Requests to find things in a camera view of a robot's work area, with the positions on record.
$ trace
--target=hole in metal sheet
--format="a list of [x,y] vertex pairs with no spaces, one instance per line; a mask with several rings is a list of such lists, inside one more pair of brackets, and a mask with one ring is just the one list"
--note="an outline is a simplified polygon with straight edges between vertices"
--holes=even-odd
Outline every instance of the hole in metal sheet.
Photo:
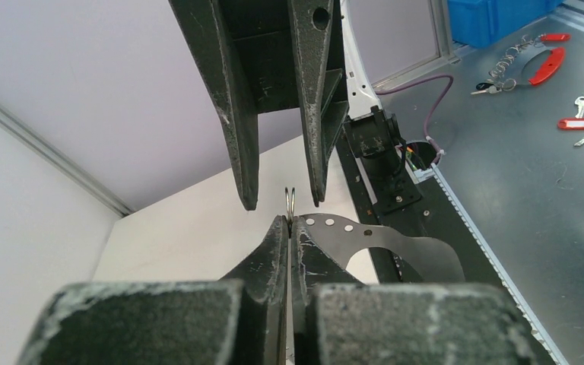
[[325,30],[330,23],[330,14],[324,8],[317,8],[313,12],[313,24],[318,30]]

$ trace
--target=metal table surface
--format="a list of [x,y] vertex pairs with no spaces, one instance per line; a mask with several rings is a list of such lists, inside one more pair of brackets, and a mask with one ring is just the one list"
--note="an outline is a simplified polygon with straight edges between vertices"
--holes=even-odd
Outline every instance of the metal table surface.
[[[471,96],[475,85],[523,34],[571,33],[555,76],[540,87]],[[491,48],[434,73],[455,83],[430,134],[445,149],[440,169],[491,248],[570,363],[584,363],[584,132],[561,131],[584,92],[584,33],[544,19]],[[383,97],[405,138],[445,81]]]

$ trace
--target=key chain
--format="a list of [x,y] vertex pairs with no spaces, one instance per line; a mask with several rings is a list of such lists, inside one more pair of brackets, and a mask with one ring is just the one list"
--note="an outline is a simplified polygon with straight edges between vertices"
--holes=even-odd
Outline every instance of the key chain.
[[[565,59],[563,47],[548,46],[546,42],[566,42],[570,40],[568,33],[541,34],[531,39],[524,36],[520,43],[511,46],[489,71],[490,78],[476,85],[471,95],[496,94],[501,91],[511,91],[516,86],[538,86],[551,78],[558,71]],[[536,74],[526,78],[522,72],[531,60],[546,52],[547,59],[541,64]]]
[[563,118],[557,123],[560,129],[573,129],[581,130],[584,129],[584,118]]

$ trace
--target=thin metal sheet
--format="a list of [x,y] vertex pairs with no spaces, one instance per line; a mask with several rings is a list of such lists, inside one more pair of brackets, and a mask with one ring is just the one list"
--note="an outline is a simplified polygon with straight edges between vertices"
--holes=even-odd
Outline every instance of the thin metal sheet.
[[426,282],[465,281],[458,256],[441,240],[408,237],[390,227],[359,224],[334,214],[305,214],[302,217],[317,245],[341,267],[345,268],[351,257],[362,249],[381,247],[400,256]]

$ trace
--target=metal ring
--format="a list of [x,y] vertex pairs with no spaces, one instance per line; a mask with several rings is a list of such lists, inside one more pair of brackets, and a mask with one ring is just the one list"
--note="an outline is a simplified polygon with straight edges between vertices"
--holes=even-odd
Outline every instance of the metal ring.
[[285,205],[287,208],[287,224],[288,225],[292,224],[292,218],[294,217],[294,197],[296,195],[297,194],[294,191],[294,188],[292,188],[291,194],[288,192],[287,187],[285,188]]
[[[515,53],[515,54],[513,54],[513,55],[509,54],[509,51],[510,51],[511,49],[515,50],[515,51],[516,51],[516,53]],[[517,56],[519,53],[520,53],[520,49],[518,49],[518,47],[514,47],[514,46],[511,46],[510,48],[508,48],[508,49],[507,49],[507,51],[505,51],[505,55],[509,55],[509,56],[512,56],[512,57],[514,57],[514,58],[515,58],[515,57],[516,57],[516,56]]]
[[[509,82],[509,81],[513,82],[513,85],[511,85],[511,86],[508,86],[508,87],[505,87],[505,84],[506,84],[507,82]],[[516,80],[514,80],[513,78],[508,78],[508,79],[506,79],[506,80],[505,80],[505,82],[503,82],[503,87],[502,87],[502,89],[503,89],[503,91],[511,91],[511,90],[513,90],[513,89],[514,89],[514,87],[516,87],[516,84],[517,84],[517,83],[516,83]]]

